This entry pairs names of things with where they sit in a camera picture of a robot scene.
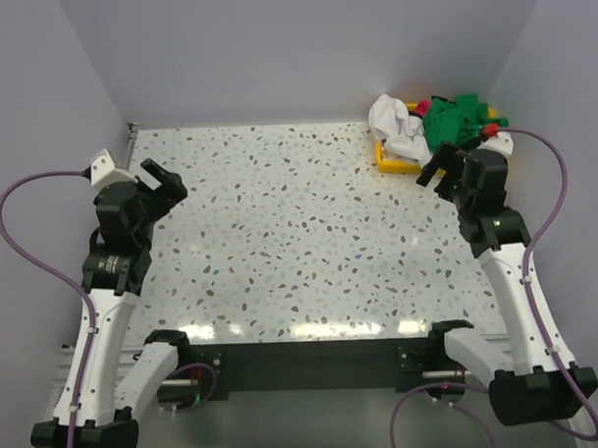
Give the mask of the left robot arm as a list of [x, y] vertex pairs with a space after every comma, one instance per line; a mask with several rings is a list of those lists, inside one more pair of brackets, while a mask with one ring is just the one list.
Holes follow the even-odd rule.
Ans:
[[140, 419], [166, 377], [190, 359], [182, 331], [154, 331], [123, 379], [125, 334], [151, 264], [154, 225], [188, 191], [180, 175], [150, 158], [141, 168], [158, 183], [106, 166], [90, 167], [98, 220], [82, 267], [82, 321], [65, 388], [49, 421], [36, 424], [35, 448], [136, 448]]

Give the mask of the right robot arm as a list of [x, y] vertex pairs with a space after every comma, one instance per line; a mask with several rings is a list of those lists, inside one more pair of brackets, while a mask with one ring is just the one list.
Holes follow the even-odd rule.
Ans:
[[596, 373], [581, 367], [559, 332], [540, 287], [531, 241], [520, 213], [506, 205], [509, 166], [490, 149], [441, 145], [417, 182], [444, 175], [435, 193], [457, 210], [460, 233], [493, 289], [509, 334], [505, 355], [465, 322], [436, 323], [448, 358], [470, 370], [488, 391], [505, 426], [568, 420], [598, 388]]

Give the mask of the green t shirt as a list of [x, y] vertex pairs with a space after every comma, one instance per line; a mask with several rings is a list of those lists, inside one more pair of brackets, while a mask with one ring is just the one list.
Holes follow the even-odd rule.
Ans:
[[431, 152], [445, 143], [463, 147], [489, 125], [506, 128], [509, 120], [492, 115], [488, 104], [475, 93], [457, 95], [454, 100], [432, 95], [422, 118], [423, 135]]

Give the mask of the pink t shirt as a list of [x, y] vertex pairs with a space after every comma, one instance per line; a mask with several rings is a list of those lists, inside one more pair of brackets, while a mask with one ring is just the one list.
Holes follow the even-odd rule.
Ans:
[[419, 101], [415, 106], [415, 113], [419, 117], [424, 117], [431, 107], [432, 100], [431, 99], [423, 99]]

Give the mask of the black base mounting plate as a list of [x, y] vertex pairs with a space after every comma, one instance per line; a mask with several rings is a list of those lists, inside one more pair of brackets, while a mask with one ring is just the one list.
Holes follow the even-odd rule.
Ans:
[[212, 398], [234, 392], [393, 389], [466, 382], [471, 371], [429, 338], [194, 346], [194, 359], [217, 371]]

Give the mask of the white t shirt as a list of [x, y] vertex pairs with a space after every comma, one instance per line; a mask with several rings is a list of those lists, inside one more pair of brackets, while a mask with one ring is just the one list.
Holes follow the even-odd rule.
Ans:
[[381, 143], [385, 161], [403, 161], [420, 168], [430, 161], [431, 152], [422, 119], [411, 115], [399, 98], [380, 95], [369, 109], [368, 124], [373, 136]]

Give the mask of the yellow plastic bin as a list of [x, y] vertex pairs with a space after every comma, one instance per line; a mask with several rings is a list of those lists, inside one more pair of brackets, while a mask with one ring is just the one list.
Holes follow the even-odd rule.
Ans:
[[[418, 102], [416, 102], [416, 103], [405, 102], [405, 105], [408, 107], [408, 110], [410, 111], [411, 115], [419, 117], [415, 113], [415, 106], [417, 103]], [[492, 115], [498, 116], [497, 113], [494, 111], [494, 109], [492, 109], [491, 107], [489, 107], [489, 108], [491, 109]], [[482, 135], [480, 133], [476, 139], [474, 139], [470, 143], [466, 144], [465, 146], [459, 147], [459, 148], [462, 150], [477, 149], [477, 148], [479, 148], [479, 146], [481, 144], [481, 138], [482, 138]], [[390, 174], [397, 174], [397, 173], [399, 173], [399, 174], [419, 174], [422, 169], [419, 166], [405, 164], [403, 161], [396, 161], [396, 162], [385, 161], [382, 158], [382, 147], [381, 147], [381, 143], [378, 140], [376, 141], [376, 165], [381, 172], [390, 173]]]

